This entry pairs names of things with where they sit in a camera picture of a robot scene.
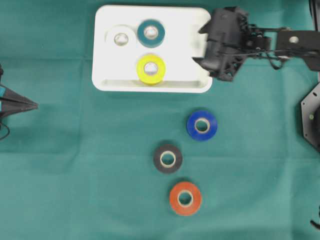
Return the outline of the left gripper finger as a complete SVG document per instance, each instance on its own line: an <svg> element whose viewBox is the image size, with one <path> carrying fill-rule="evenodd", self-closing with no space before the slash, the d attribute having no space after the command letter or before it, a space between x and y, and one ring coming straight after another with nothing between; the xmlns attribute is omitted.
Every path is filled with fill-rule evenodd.
<svg viewBox="0 0 320 240"><path fill-rule="evenodd" d="M2 100L7 100L11 102L17 102L17 103L22 103L22 104L28 104L28 105L33 105L37 106L38 104L29 98L22 96L15 91L11 90L10 88L0 85L0 98Z"/></svg>
<svg viewBox="0 0 320 240"><path fill-rule="evenodd" d="M0 117L5 118L10 115L32 111L38 108L37 104L29 104L15 101L0 102Z"/></svg>

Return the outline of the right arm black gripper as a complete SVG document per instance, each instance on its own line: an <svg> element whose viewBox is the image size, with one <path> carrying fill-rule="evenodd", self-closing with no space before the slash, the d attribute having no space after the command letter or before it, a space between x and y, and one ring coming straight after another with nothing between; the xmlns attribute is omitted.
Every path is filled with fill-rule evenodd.
<svg viewBox="0 0 320 240"><path fill-rule="evenodd" d="M203 57L192 59L209 74L221 81L233 81L246 59L236 56L244 49L244 37L248 13L238 6L216 8L210 20L199 30L207 34L206 51Z"/></svg>

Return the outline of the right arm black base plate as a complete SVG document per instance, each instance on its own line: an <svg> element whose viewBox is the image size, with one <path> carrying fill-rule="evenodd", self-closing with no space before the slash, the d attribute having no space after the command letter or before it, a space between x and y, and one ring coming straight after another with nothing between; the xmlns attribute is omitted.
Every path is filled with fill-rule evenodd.
<svg viewBox="0 0 320 240"><path fill-rule="evenodd" d="M304 139L320 152L320 83L301 101Z"/></svg>

